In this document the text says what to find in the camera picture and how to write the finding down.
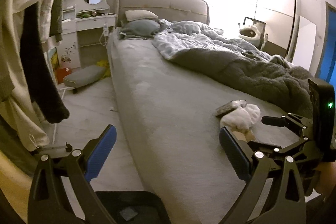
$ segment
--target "mattress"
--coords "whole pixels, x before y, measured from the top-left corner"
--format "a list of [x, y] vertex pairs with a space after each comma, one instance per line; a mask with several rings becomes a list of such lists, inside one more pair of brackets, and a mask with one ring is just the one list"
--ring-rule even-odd
[[[231, 100], [256, 104], [261, 115], [283, 111], [207, 76], [164, 60], [150, 40], [109, 39], [109, 58], [128, 145], [146, 190], [165, 204], [172, 224], [216, 224], [245, 186], [219, 144], [215, 110]], [[255, 125], [258, 141], [287, 146], [286, 128]], [[268, 180], [254, 210], [266, 200]]]

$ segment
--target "blanket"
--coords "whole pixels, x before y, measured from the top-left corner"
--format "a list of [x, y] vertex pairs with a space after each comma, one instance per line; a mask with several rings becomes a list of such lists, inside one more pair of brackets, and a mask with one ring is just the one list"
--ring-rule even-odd
[[241, 38], [225, 38], [200, 22], [160, 20], [160, 24], [166, 28], [156, 34], [152, 44], [166, 60], [286, 112], [312, 117], [308, 85], [312, 75], [304, 68], [262, 52]]

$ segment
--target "silver screw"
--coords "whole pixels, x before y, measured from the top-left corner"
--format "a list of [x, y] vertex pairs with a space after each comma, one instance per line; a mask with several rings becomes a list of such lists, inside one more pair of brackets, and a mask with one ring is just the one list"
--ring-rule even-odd
[[262, 159], [264, 157], [264, 153], [260, 152], [260, 151], [257, 151], [257, 152], [255, 152], [255, 156], [259, 159]]
[[294, 159], [291, 156], [287, 156], [286, 160], [289, 161], [289, 162], [293, 162], [294, 161]]
[[41, 161], [46, 161], [48, 158], [49, 158], [48, 155], [43, 155], [43, 156], [41, 157]]
[[82, 151], [79, 150], [79, 149], [76, 149], [76, 150], [72, 151], [72, 155], [74, 157], [79, 157], [81, 154], [82, 154]]

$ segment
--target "gray stool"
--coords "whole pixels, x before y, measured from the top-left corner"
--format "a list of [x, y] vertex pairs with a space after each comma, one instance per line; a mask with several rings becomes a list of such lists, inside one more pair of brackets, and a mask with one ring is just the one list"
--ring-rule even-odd
[[82, 70], [76, 71], [64, 77], [63, 83], [73, 87], [73, 93], [77, 93], [77, 88], [98, 81], [104, 76], [106, 68], [92, 65]]

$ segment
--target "red object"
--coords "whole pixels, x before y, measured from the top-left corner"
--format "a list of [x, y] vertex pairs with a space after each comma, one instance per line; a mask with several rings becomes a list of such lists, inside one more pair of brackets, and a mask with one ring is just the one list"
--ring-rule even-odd
[[57, 69], [56, 76], [57, 76], [58, 83], [59, 84], [63, 83], [64, 77], [69, 74], [71, 74], [71, 68]]

